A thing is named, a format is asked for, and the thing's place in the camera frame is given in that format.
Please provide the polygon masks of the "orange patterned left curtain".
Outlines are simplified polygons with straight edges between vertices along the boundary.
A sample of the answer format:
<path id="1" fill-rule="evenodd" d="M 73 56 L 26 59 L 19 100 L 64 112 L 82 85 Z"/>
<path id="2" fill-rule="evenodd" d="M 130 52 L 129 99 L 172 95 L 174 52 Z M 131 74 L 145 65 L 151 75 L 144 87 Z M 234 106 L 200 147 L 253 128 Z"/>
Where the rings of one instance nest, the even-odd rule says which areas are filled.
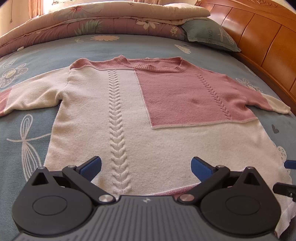
<path id="1" fill-rule="evenodd" d="M 51 3 L 51 0 L 28 0 L 29 18 L 47 14 Z"/>

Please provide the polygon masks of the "folded pink floral quilt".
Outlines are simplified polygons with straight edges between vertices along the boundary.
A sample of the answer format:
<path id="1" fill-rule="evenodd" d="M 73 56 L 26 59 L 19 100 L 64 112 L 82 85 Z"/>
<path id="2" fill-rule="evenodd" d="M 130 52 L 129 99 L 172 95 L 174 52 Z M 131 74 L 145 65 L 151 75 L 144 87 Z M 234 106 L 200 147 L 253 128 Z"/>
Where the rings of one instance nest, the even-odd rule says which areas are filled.
<path id="1" fill-rule="evenodd" d="M 204 20 L 210 12 L 185 3 L 167 5 L 133 1 L 77 4 L 37 16 L 1 36 L 1 56 L 17 49 L 82 35 L 115 34 L 158 36 L 184 40 L 181 25 Z"/>

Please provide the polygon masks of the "grey-green flower pillow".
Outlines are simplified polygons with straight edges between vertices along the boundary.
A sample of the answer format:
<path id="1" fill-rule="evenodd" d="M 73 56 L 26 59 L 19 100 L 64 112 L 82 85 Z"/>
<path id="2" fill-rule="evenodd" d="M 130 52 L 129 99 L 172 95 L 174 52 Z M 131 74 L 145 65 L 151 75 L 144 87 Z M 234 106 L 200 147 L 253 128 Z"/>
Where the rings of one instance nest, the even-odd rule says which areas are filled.
<path id="1" fill-rule="evenodd" d="M 189 42 L 197 42 L 230 52 L 241 51 L 233 38 L 210 18 L 190 20 L 181 27 L 186 32 Z"/>

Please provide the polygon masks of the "wooden headboard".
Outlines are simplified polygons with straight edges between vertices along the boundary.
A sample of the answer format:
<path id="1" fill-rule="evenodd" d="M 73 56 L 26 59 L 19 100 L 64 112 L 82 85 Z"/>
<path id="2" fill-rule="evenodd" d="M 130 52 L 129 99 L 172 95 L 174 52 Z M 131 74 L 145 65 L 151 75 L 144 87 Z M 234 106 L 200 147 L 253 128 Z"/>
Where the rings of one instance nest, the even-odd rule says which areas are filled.
<path id="1" fill-rule="evenodd" d="M 295 112 L 295 14 L 274 1 L 204 0 L 196 5 L 210 11 L 234 39 L 234 57 L 258 75 Z"/>

